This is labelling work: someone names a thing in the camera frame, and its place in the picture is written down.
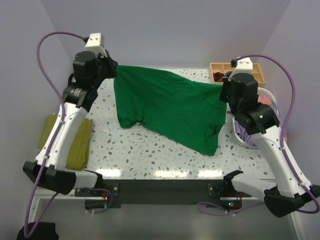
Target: green fabric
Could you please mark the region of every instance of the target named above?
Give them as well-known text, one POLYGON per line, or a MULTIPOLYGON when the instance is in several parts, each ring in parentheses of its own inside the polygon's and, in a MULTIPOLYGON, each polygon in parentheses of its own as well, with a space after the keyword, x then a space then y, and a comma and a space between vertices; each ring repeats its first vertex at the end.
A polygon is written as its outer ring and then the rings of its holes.
MULTIPOLYGON (((47 119, 39 148, 42 149, 55 125, 58 115, 56 113, 50 115, 47 119)), ((93 120, 86 118, 81 123, 77 133, 71 144, 65 167, 67 169, 82 171, 88 163, 90 138, 92 133, 93 120)))
POLYGON ((118 66, 114 79, 122 128, 137 122, 195 151, 214 155, 227 105, 221 85, 191 81, 169 71, 118 66))

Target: terrazzo tabletop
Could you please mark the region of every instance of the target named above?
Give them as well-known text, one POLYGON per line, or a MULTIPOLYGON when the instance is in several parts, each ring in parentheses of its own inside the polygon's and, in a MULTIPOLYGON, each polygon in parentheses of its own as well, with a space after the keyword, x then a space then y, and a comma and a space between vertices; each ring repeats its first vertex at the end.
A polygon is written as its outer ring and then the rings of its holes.
MULTIPOLYGON (((165 69, 192 81, 210 83, 207 69, 165 69)), ((214 156, 202 155, 142 125, 122 129, 117 119, 113 79, 98 90, 88 118, 93 119, 87 170, 104 179, 222 179, 242 170, 257 179, 273 179, 259 149, 240 146, 235 140, 232 118, 226 116, 214 156)))

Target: purple cloth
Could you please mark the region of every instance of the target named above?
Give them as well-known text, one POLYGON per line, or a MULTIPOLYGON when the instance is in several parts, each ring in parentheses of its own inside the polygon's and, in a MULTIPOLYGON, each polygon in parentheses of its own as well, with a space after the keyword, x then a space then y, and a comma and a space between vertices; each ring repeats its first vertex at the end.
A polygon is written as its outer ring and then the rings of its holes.
MULTIPOLYGON (((280 126, 282 127, 284 124, 283 119, 280 117, 280 115, 277 113, 277 108, 274 105, 270 105, 270 107, 273 109, 275 115, 277 116, 277 118, 279 119, 280 122, 280 126)), ((239 136, 239 138, 241 138, 245 143, 257 147, 257 144, 255 143, 255 141, 251 138, 250 135, 248 135, 247 131, 238 123, 238 121, 234 122, 235 125, 235 133, 239 136)))

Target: gray wall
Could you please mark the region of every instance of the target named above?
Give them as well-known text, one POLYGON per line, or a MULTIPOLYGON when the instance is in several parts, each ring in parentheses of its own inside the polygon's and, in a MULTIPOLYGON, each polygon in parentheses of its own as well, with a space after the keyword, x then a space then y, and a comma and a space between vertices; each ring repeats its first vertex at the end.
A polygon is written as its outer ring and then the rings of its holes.
MULTIPOLYGON (((268 41, 263 53, 279 60, 292 74, 296 101, 288 129, 288 145, 313 184, 320 184, 320 1, 292 0, 268 41)), ((262 61, 262 69, 285 114, 291 99, 288 79, 272 63, 262 61)), ((306 209, 315 209, 314 203, 306 209)), ((300 215, 309 240, 319 239, 320 215, 300 215)))
POLYGON ((60 240, 297 239, 290 216, 277 218, 264 205, 235 217, 205 215, 194 205, 123 205, 92 217, 85 212, 83 200, 59 201, 52 203, 43 220, 56 223, 60 240))
MULTIPOLYGON (((0 239, 16 239, 23 226, 31 182, 23 174, 36 156, 47 115, 58 100, 36 62, 36 45, 54 27, 39 0, 0 1, 0 239)), ((63 89, 70 59, 58 37, 41 50, 49 76, 63 89)))
MULTIPOLYGON (((261 53, 290 0, 41 0, 57 31, 103 33, 123 65, 205 67, 261 53)), ((62 39, 71 57, 79 42, 62 39)))

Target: white plastic basket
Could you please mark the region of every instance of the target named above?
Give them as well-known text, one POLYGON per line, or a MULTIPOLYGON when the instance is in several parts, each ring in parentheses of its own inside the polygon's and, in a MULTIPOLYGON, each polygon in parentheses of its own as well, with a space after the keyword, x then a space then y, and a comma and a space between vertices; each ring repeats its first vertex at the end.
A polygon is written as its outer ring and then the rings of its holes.
MULTIPOLYGON (((270 91, 268 91, 267 89, 264 89, 262 87, 258 87, 257 93, 261 97, 265 97, 265 98, 272 100, 273 102, 276 102, 274 95, 270 91)), ((252 145, 246 143, 238 136, 238 134, 236 133, 236 121, 234 118, 232 118, 232 126, 233 126, 234 137, 238 141, 240 146, 251 148, 251 149, 258 149, 257 146, 252 146, 252 145)))

